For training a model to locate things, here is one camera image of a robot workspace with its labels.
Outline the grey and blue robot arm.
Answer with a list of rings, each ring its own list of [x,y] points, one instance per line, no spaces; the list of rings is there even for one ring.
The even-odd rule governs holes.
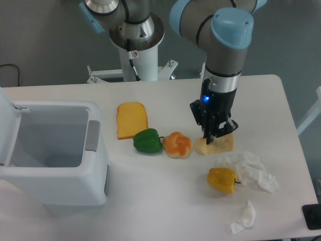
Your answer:
[[[176,1],[171,28],[206,53],[200,98],[190,107],[207,144],[232,133],[231,118],[238,82],[254,27],[253,13],[265,1]],[[97,33],[107,32],[119,50],[124,81],[154,81],[156,57],[165,29],[149,1],[82,1],[85,18]]]

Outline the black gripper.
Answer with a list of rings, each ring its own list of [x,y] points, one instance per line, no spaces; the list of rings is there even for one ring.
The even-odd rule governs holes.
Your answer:
[[[197,125],[201,126],[203,139],[209,145],[213,138],[220,138],[234,132],[239,125],[231,119],[231,108],[236,89],[230,92],[215,92],[210,89],[211,80],[205,79],[201,87],[200,99],[190,103],[190,108]]]

